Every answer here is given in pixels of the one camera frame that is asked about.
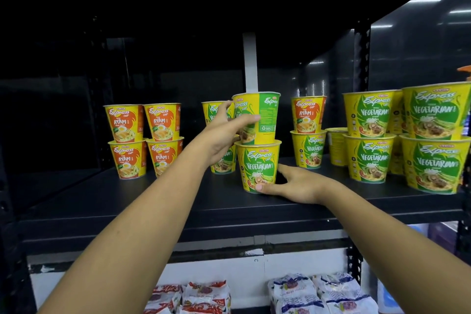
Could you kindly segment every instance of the person's right hand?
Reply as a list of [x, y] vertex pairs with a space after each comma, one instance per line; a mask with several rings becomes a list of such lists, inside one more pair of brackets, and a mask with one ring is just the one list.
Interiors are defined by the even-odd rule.
[[255, 189], [262, 194], [281, 195], [302, 204], [323, 204], [323, 197], [329, 186], [335, 182], [328, 177], [298, 167], [278, 164], [286, 184], [257, 184]]

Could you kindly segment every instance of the hand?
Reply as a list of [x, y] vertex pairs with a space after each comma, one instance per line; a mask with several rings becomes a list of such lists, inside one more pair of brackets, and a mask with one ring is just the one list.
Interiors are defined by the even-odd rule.
[[323, 205], [324, 195], [335, 180], [298, 167], [278, 164], [280, 172], [288, 183], [286, 184], [257, 184], [255, 189], [262, 194], [281, 195], [291, 201], [301, 204]]
[[222, 103], [211, 123], [191, 142], [204, 150], [207, 166], [220, 161], [227, 149], [239, 140], [235, 135], [240, 129], [260, 120], [258, 114], [242, 114], [240, 117], [228, 120], [226, 112], [231, 104], [232, 101]]

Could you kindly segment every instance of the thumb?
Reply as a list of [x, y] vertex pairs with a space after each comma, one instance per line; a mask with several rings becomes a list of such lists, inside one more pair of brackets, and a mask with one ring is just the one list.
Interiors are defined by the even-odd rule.
[[248, 124], [255, 123], [260, 120], [259, 114], [243, 114], [240, 117], [237, 117], [233, 121], [229, 122], [230, 127], [234, 133], [239, 131], [239, 129], [244, 128]]
[[286, 184], [257, 184], [255, 189], [262, 194], [285, 195]]

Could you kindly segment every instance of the person's left arm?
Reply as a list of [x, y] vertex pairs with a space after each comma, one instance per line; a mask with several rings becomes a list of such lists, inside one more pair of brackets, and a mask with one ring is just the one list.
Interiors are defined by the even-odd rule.
[[165, 173], [88, 245], [40, 314], [143, 312], [180, 237], [204, 171], [223, 157], [240, 128], [260, 119], [243, 115], [229, 122], [230, 104], [221, 105]]

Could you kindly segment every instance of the instant noodle cup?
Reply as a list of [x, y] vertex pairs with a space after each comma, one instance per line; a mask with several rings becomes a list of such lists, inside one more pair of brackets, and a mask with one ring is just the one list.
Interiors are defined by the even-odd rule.
[[326, 133], [327, 131], [325, 130], [319, 130], [315, 134], [302, 134], [291, 131], [294, 157], [298, 167], [306, 169], [318, 169], [321, 167]]
[[384, 137], [396, 90], [344, 93], [347, 127], [351, 137]]
[[257, 184], [275, 183], [280, 144], [278, 140], [265, 145], [235, 143], [245, 191], [258, 193], [255, 189]]
[[261, 119], [244, 127], [240, 133], [242, 144], [272, 144], [275, 142], [276, 116], [280, 93], [257, 92], [240, 93], [232, 96], [235, 104], [235, 116], [242, 114], [260, 114]]
[[369, 184], [386, 180], [395, 134], [381, 138], [357, 138], [344, 135], [350, 178]]
[[104, 108], [116, 143], [139, 142], [143, 139], [142, 104], [110, 104]]
[[145, 175], [145, 140], [132, 143], [108, 142], [108, 144], [120, 179], [136, 179]]
[[230, 174], [236, 169], [236, 146], [227, 149], [226, 154], [220, 161], [211, 165], [213, 174]]
[[392, 96], [391, 115], [388, 122], [388, 133], [407, 133], [406, 112], [404, 110], [404, 99], [402, 91], [396, 90]]
[[389, 162], [388, 173], [394, 175], [404, 175], [404, 157], [402, 154], [401, 137], [394, 138], [391, 152], [391, 160]]
[[407, 185], [432, 194], [456, 193], [471, 137], [462, 135], [455, 141], [400, 137]]
[[321, 130], [326, 98], [325, 96], [291, 98], [291, 112], [296, 132], [316, 133]]
[[183, 139], [179, 137], [173, 141], [156, 142], [147, 139], [147, 146], [149, 147], [150, 157], [156, 176], [159, 177], [165, 170], [173, 163], [173, 161], [180, 155], [183, 150]]
[[345, 137], [343, 136], [348, 133], [347, 127], [327, 128], [326, 131], [331, 164], [336, 167], [348, 166], [347, 146], [345, 145]]
[[[204, 120], [206, 121], [206, 125], [208, 125], [218, 113], [218, 107], [225, 103], [226, 101], [215, 101], [215, 102], [202, 102], [203, 104], [203, 112], [204, 112]], [[234, 103], [232, 103], [226, 111], [227, 118], [231, 119], [234, 118], [235, 108]]]
[[156, 142], [180, 138], [181, 103], [144, 104], [152, 138]]
[[460, 140], [471, 102], [471, 82], [406, 87], [404, 107], [411, 138]]

